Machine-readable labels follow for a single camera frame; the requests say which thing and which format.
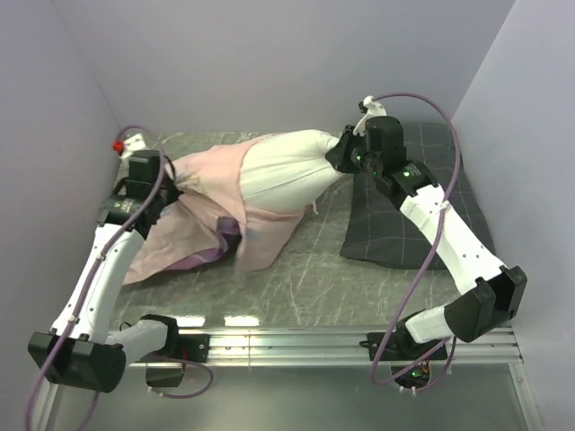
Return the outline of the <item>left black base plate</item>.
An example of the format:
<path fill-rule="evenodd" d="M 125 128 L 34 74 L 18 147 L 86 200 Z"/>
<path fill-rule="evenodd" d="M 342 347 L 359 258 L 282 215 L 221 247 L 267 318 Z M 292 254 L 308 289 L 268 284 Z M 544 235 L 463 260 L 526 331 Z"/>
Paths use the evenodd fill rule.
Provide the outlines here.
<path fill-rule="evenodd" d="M 205 364 L 208 360 L 210 336 L 205 333 L 184 334 L 178 338 L 175 357 L 191 362 Z"/>

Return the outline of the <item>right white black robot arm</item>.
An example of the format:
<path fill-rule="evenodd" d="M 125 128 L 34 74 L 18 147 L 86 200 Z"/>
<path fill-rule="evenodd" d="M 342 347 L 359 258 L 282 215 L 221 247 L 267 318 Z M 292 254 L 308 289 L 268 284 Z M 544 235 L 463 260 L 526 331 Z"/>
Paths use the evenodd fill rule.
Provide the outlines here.
<path fill-rule="evenodd" d="M 400 355 L 415 358 L 428 342 L 456 338 L 472 342 L 514 319 L 526 289 L 524 270 L 505 265 L 476 237 L 450 204 L 431 170 L 407 155 L 398 119 L 379 116 L 363 128 L 347 126 L 325 155 L 342 173 L 364 173 L 429 242 L 459 296 L 450 303 L 415 313 L 396 324 Z"/>

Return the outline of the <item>aluminium mounting rail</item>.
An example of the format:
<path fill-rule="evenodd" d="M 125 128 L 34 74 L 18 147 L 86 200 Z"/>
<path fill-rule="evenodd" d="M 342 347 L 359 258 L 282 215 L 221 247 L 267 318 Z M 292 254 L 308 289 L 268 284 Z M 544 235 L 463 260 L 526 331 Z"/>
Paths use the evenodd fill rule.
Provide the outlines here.
<path fill-rule="evenodd" d="M 148 391 L 134 364 L 101 396 L 92 430 L 540 430 L 514 333 L 460 344 L 453 363 L 413 393 L 370 382 L 365 328 L 224 328 L 209 332 L 207 369 L 189 368 L 185 400 Z"/>

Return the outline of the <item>black box under rail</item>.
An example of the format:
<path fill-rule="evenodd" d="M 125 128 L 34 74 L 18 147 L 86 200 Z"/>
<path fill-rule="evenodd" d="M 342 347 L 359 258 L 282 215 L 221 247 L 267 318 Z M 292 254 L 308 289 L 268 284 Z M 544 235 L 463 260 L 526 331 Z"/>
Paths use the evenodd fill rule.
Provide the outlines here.
<path fill-rule="evenodd" d="M 183 364 L 154 363 L 146 369 L 146 384 L 153 389 L 177 388 L 183 381 L 184 373 Z"/>

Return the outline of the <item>white pillow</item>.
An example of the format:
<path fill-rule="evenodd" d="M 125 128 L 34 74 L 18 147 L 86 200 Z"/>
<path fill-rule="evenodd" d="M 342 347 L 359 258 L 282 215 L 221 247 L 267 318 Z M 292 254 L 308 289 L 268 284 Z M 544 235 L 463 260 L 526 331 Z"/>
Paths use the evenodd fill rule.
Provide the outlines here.
<path fill-rule="evenodd" d="M 243 158 L 243 202 L 284 214 L 312 204 L 342 177 L 325 158 L 338 143 L 338 137 L 316 129 L 262 139 Z"/>

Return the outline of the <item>grey checked pillow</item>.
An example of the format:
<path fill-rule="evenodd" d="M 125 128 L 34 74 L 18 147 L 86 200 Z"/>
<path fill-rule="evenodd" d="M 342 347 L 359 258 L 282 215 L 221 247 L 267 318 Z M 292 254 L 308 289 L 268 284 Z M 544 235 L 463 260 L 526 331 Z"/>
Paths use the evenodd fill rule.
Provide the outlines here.
<path fill-rule="evenodd" d="M 402 127 L 408 157 L 425 163 L 446 188 L 455 165 L 455 147 L 448 127 L 433 123 L 404 123 Z M 449 201 L 482 244 L 494 252 L 486 219 L 463 170 L 458 173 Z M 364 173 L 357 174 L 340 255 L 386 268 L 418 269 L 429 250 L 429 242 L 376 190 L 373 180 Z"/>

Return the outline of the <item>pink princess print pillowcase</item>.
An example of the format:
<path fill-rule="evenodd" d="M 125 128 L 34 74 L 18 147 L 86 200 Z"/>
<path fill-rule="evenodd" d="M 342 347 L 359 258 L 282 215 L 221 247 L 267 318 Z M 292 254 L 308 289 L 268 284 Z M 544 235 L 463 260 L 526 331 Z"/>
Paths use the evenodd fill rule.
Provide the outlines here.
<path fill-rule="evenodd" d="M 239 186 L 243 159 L 253 146 L 272 138 L 264 135 L 239 144 L 215 145 L 174 161 L 181 194 L 151 228 L 123 283 L 143 281 L 183 260 L 193 268 L 218 259 L 228 248 L 221 225 L 225 219 L 232 222 L 232 233 L 241 237 L 235 270 L 269 267 L 305 214 L 304 208 L 281 214 L 243 202 Z"/>

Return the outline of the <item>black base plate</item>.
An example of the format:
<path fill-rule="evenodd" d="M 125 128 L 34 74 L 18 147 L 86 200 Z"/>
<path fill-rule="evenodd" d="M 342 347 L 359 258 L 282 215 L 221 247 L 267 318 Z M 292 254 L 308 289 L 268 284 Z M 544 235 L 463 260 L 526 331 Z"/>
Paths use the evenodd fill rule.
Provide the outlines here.
<path fill-rule="evenodd" d="M 385 336 L 384 332 L 369 332 L 367 338 L 360 341 L 358 344 L 362 348 L 368 350 L 368 357 L 370 361 L 374 361 L 376 352 Z M 422 360 L 424 354 L 432 350 L 428 360 L 447 360 L 448 353 L 445 344 L 441 340 L 435 339 L 424 344 L 411 343 L 410 345 L 403 346 L 401 344 L 402 337 L 392 333 L 390 339 L 385 345 L 385 349 L 379 361 L 386 362 L 414 362 Z"/>
<path fill-rule="evenodd" d="M 205 333 L 184 334 L 178 338 L 175 357 L 191 362 L 205 364 L 208 360 L 210 336 Z"/>

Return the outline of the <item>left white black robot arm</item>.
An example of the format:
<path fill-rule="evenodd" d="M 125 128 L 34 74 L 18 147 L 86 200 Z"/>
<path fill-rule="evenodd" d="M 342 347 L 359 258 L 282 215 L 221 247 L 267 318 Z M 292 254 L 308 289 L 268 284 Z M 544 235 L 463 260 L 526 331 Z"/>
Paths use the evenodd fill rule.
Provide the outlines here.
<path fill-rule="evenodd" d="M 31 336 L 28 351 L 42 380 L 109 393 L 128 365 L 148 355 L 170 361 L 181 350 L 174 318 L 146 315 L 110 332 L 119 291 L 162 210 L 180 196 L 158 150 L 137 150 L 128 175 L 103 202 L 93 246 L 64 310 L 46 333 Z"/>

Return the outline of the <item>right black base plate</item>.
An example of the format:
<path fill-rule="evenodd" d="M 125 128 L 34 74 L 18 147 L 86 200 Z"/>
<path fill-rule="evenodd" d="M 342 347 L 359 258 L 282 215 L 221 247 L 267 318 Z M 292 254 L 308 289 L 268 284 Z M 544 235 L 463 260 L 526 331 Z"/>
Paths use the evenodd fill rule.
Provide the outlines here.
<path fill-rule="evenodd" d="M 370 361 L 374 361 L 376 352 L 385 336 L 384 332 L 369 332 L 367 338 L 360 341 L 358 344 L 362 348 L 368 350 L 368 357 Z M 414 362 L 422 360 L 424 354 L 432 350 L 428 360 L 447 360 L 448 353 L 445 344 L 441 340 L 435 339 L 424 344 L 411 343 L 410 345 L 403 346 L 401 344 L 402 337 L 392 333 L 390 339 L 385 345 L 385 349 L 379 361 L 386 362 Z"/>

